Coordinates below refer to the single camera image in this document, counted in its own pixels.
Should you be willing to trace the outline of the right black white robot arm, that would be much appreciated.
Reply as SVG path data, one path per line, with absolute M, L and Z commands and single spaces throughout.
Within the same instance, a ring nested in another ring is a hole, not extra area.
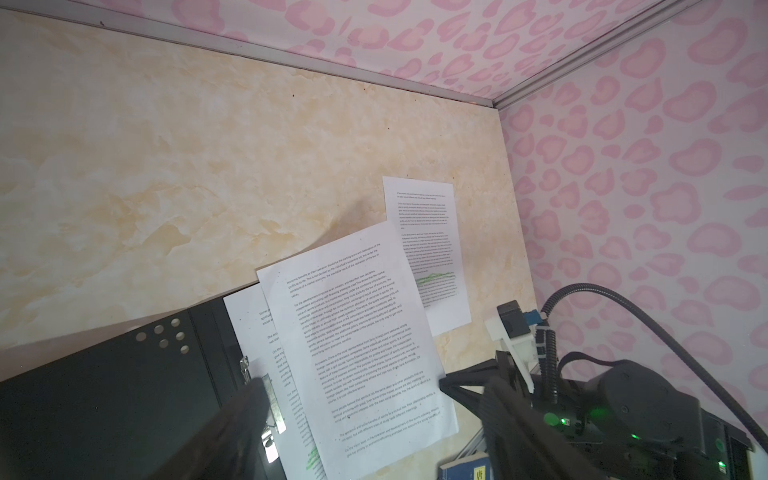
M 510 353 L 446 375 L 480 419 L 498 479 L 750 479 L 747 434 L 629 360 L 589 381 L 532 375 Z

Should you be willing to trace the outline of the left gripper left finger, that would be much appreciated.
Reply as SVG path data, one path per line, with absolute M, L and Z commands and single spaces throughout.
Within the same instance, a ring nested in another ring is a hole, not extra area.
M 250 381 L 151 479 L 266 479 L 261 434 L 269 413 L 263 382 Z

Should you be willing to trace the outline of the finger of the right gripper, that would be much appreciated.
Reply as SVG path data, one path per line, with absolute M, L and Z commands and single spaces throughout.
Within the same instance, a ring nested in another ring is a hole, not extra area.
M 509 372 L 509 358 L 490 359 L 446 374 L 444 378 L 439 380 L 439 388 L 443 393 L 448 394 L 452 388 L 484 386 L 492 378 L 499 377 L 508 380 Z
M 483 394 L 469 390 L 461 385 L 441 383 L 440 390 L 449 398 L 463 406 L 471 414 L 479 417 L 480 403 L 483 398 Z

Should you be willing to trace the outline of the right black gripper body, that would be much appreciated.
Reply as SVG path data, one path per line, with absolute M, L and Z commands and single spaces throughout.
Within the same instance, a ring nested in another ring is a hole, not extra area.
M 588 381 L 562 378 L 562 368 L 577 361 L 607 369 Z M 577 443 L 637 445 L 670 456 L 706 452 L 699 400 L 639 363 L 571 352 L 551 372 L 556 394 L 545 391 L 542 373 L 532 378 L 533 388 L 522 385 L 519 392 L 534 410 L 554 416 L 551 425 Z

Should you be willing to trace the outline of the white black file folder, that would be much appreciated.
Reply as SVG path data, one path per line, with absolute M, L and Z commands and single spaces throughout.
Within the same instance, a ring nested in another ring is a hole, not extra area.
M 253 379 L 216 298 L 1 384 L 5 479 L 151 479 Z M 266 479 L 281 479 L 279 461 Z

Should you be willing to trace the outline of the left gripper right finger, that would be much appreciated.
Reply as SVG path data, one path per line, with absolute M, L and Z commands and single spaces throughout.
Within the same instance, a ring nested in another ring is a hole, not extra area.
M 564 437 L 547 425 L 508 383 L 484 387 L 479 418 L 496 479 L 604 479 Z

